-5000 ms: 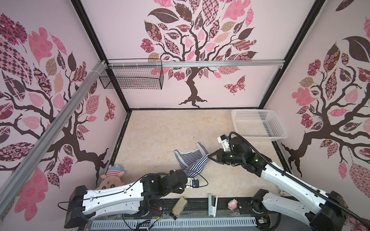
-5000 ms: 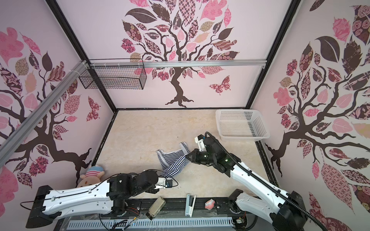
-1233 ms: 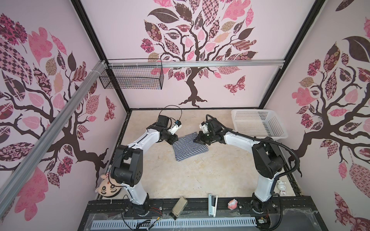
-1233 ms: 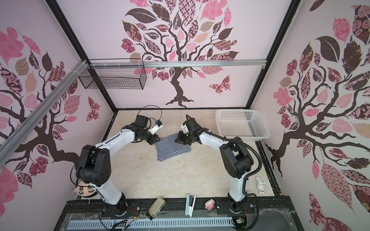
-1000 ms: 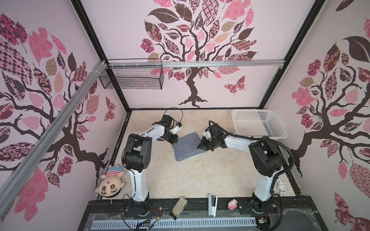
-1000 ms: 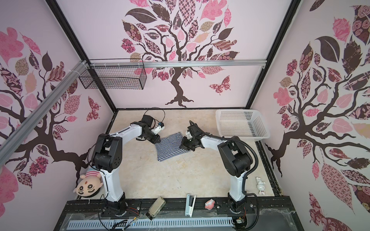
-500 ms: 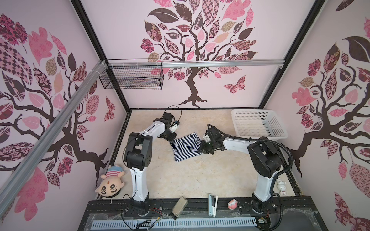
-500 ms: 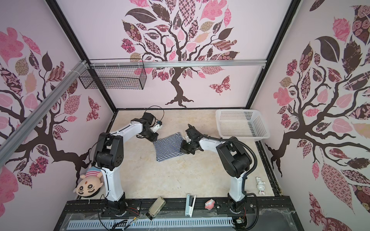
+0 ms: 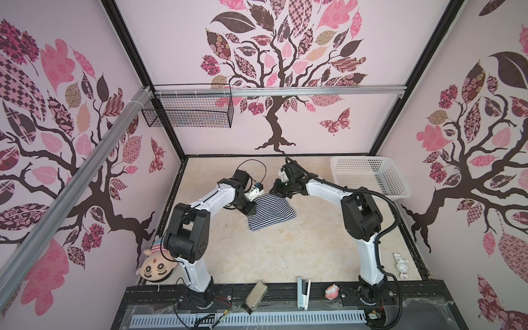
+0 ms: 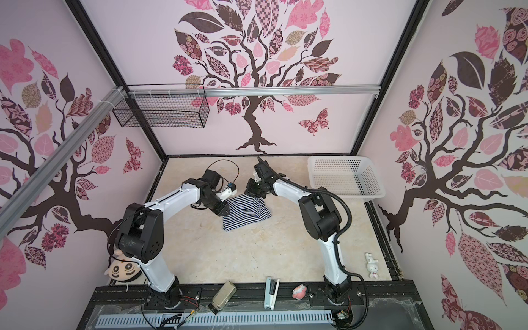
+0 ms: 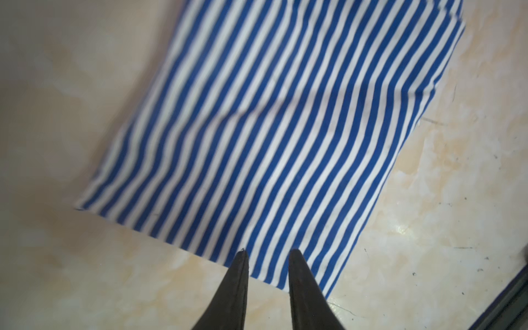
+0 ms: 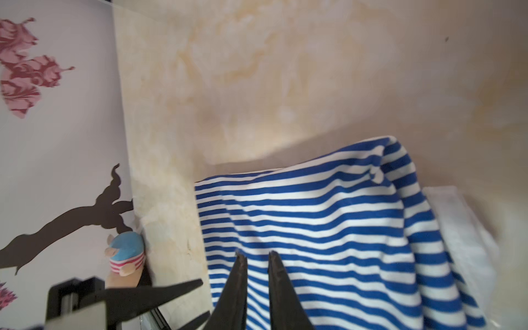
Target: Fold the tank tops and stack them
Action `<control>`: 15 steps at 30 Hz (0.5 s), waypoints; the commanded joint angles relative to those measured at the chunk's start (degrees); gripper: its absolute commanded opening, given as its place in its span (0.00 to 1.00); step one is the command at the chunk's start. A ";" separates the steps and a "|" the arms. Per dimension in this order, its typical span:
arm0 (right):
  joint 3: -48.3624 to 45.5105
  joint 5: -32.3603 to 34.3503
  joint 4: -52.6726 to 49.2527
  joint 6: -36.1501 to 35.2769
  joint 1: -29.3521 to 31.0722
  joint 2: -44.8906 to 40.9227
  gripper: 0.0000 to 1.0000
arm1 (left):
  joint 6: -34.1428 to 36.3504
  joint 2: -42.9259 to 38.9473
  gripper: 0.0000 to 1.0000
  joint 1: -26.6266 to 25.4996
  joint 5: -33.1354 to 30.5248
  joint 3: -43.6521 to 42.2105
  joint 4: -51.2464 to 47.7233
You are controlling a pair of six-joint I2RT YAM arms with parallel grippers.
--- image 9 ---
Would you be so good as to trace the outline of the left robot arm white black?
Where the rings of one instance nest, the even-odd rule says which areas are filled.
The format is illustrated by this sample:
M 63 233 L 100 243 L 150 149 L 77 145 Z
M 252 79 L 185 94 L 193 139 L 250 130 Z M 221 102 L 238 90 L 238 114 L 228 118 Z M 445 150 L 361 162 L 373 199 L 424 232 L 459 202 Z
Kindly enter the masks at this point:
M 190 299 L 200 309 L 213 303 L 214 280 L 203 260 L 209 242 L 210 220 L 228 205 L 245 216 L 254 215 L 257 208 L 254 200 L 262 192 L 263 185 L 259 182 L 247 191 L 242 181 L 222 179 L 203 198 L 174 207 L 162 236 L 162 246 L 184 269 L 184 283 Z

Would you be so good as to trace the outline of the blue white striped tank top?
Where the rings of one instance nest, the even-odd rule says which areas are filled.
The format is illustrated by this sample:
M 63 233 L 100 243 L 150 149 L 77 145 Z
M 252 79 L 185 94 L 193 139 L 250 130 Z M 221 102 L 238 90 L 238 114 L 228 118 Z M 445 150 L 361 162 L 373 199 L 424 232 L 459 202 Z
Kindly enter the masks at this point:
M 248 216 L 248 226 L 252 232 L 280 224 L 296 217 L 296 211 L 286 198 L 272 194 L 261 195 L 254 200 L 256 213 Z

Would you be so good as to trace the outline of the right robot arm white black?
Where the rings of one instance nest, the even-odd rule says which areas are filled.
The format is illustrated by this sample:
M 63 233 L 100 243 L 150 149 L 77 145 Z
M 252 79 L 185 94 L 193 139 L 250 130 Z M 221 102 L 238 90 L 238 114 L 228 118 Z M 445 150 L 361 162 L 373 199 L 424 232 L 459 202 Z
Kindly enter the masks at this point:
M 323 180 L 291 158 L 285 159 L 271 193 L 285 198 L 297 194 L 318 197 L 341 207 L 345 230 L 356 240 L 360 256 L 360 298 L 366 305 L 378 302 L 387 288 L 387 275 L 382 271 L 378 247 L 383 217 L 373 199 L 378 193 Z

